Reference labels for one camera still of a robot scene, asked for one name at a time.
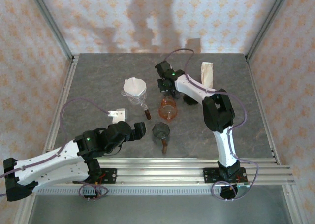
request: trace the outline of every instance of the black bracket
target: black bracket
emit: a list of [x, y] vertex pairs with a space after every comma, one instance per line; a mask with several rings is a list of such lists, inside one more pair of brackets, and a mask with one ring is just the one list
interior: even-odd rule
[[115, 184], [117, 179], [116, 168], [101, 168], [102, 175], [99, 177], [97, 182], [99, 184]]
[[205, 124], [210, 130], [223, 133], [225, 128], [233, 125], [235, 113], [227, 95], [214, 94], [210, 97], [205, 97], [202, 101], [202, 108]]
[[216, 181], [227, 181], [229, 183], [248, 183], [245, 168], [241, 167], [231, 177], [223, 178], [219, 173], [218, 167], [204, 168], [203, 178], [205, 183], [214, 183]]
[[[3, 161], [4, 172], [9, 172], [16, 166], [17, 160], [14, 158], [8, 158]], [[5, 176], [5, 189], [6, 189], [6, 200], [13, 202], [26, 198], [31, 195], [32, 190], [38, 185], [38, 182], [33, 181], [28, 185], [21, 185], [18, 183], [19, 177], [15, 177], [15, 172]]]
[[144, 122], [134, 124], [134, 129], [127, 122], [120, 121], [111, 124], [107, 129], [97, 128], [88, 130], [82, 135], [75, 137], [79, 152], [78, 156], [83, 157], [85, 161], [109, 154], [116, 147], [121, 146], [127, 141], [141, 139], [146, 133]]
[[157, 64], [155, 69], [157, 70], [158, 75], [161, 77], [161, 79], [157, 80], [157, 85], [160, 92], [168, 92], [173, 97], [176, 97], [178, 91], [175, 87], [175, 81], [178, 79], [178, 77], [185, 74], [184, 71], [174, 71], [167, 61], [162, 61], [161, 63]]

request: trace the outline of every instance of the metal track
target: metal track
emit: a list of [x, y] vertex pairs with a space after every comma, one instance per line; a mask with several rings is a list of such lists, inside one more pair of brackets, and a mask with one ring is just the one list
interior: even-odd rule
[[[109, 195], [211, 195], [210, 186], [208, 187], [188, 187], [188, 186], [106, 186]], [[74, 195], [79, 193], [80, 186], [57, 185], [49, 188], [40, 189], [37, 195]], [[221, 187], [214, 188], [214, 194], [220, 194]], [[81, 195], [93, 195], [95, 190], [90, 187], [84, 187]]]
[[[277, 165], [273, 159], [249, 159], [259, 164], [259, 175], [255, 185], [293, 185], [295, 184], [292, 171], [289, 166]], [[106, 184], [106, 187], [114, 189], [127, 189], [128, 187], [198, 187], [209, 188], [211, 184], [204, 183], [202, 174], [205, 167], [217, 167], [216, 160], [203, 159], [98, 159], [101, 168], [117, 168], [115, 184]], [[248, 180], [252, 181], [256, 173], [256, 167], [252, 164], [241, 164], [245, 167]], [[38, 194], [50, 195], [62, 193], [72, 194], [81, 185], [71, 182], [40, 189]]]
[[308, 224], [297, 186], [282, 186], [286, 204], [294, 224]]

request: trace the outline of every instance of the wooden handle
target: wooden handle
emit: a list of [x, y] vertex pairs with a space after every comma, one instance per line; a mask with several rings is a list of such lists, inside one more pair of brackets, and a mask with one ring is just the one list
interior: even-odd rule
[[163, 154], [166, 154], [166, 151], [167, 151], [167, 142], [166, 142], [166, 139], [162, 139], [162, 144], [163, 144], [162, 153], [163, 153]]
[[147, 119], [151, 120], [151, 114], [150, 114], [149, 110], [148, 109], [145, 110], [144, 113], [146, 114]]

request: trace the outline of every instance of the wallpaper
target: wallpaper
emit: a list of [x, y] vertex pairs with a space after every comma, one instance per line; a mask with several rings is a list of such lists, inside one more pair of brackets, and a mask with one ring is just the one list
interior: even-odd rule
[[247, 53], [275, 0], [45, 0], [73, 54]]
[[[33, 0], [0, 0], [0, 173], [3, 160], [42, 153], [67, 59]], [[5, 193], [4, 179], [0, 193]], [[0, 198], [0, 223], [19, 202]]]
[[278, 153], [315, 223], [315, 0], [286, 0], [251, 61]]

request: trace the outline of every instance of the red wire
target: red wire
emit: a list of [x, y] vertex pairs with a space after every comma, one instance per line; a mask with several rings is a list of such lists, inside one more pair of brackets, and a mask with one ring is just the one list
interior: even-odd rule
[[102, 184], [102, 181], [103, 181], [103, 177], [104, 177], [104, 176], [106, 176], [106, 173], [104, 173], [103, 175], [101, 175], [101, 176], [99, 177], [99, 179], [100, 179], [100, 182], [99, 182], [99, 183], [100, 183], [100, 184]]

